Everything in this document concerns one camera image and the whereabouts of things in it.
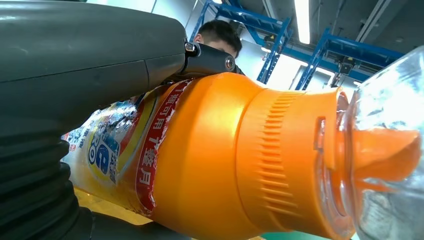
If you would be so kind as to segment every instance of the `forehead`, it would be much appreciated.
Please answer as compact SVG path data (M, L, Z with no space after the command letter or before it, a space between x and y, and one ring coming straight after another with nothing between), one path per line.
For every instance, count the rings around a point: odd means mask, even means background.
M231 56L233 56L234 58L236 58L237 52L234 50L234 48L232 46L230 46L228 43L226 43L223 40L210 41L209 43L207 43L207 45L212 47L212 48L226 52L226 53L230 54Z

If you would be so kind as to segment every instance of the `metal rack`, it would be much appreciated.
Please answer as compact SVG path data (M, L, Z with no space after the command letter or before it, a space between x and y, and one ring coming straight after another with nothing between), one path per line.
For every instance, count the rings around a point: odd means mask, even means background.
M365 62L383 68L403 56L400 52L331 35L330 29L327 28L316 45L312 56L308 60L307 67L296 86L296 90L306 90L316 68L321 66L323 56L327 52L351 57L356 61L359 61L359 64L361 64L361 62ZM359 82L363 82L365 80L363 76L353 78L357 79Z
M219 16L237 21L246 26L246 29L251 34L254 41L260 45L265 46L264 39L260 38L257 30L262 30L270 34L276 35L275 42L271 48L271 52L266 56L265 63L257 77L257 80L266 84L274 67L282 53L284 47L289 42L289 38L292 36L292 31L288 30L290 18L286 18L284 21L273 19L267 16L263 16L251 11L244 10L239 0L229 0L231 5L222 3L215 3L212 0L206 0L203 9L200 12L200 17L194 27L193 33L191 34L190 41L193 42L200 27L205 22L205 14L208 8L211 8L215 15L215 19Z

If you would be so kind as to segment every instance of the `plastic bottle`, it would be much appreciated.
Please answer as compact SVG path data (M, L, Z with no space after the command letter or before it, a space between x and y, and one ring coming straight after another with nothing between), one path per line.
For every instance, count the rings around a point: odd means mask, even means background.
M423 239L423 52L350 105L340 88L276 91L232 73L161 86L95 112L63 137L63 161L76 187L200 240L347 240L355 226Z

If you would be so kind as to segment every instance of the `bolt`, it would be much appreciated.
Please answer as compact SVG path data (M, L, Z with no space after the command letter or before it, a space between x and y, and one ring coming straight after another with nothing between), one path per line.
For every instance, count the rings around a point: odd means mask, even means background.
M228 56L225 60L225 66L228 70L233 70L234 67L234 59L231 56Z
M192 43L186 42L184 46L187 52L194 52L196 50L195 46Z

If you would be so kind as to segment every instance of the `fluorescent light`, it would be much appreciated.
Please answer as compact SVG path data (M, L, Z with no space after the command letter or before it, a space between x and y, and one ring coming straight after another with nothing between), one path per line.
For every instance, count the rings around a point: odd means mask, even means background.
M261 49L262 51L264 51L264 52L267 52L267 53L270 53L270 52L271 52L271 50L270 50L270 49L265 48L265 47L261 47L260 49Z
M309 0L294 0L297 18L297 31L299 32L299 40L301 43L309 44Z

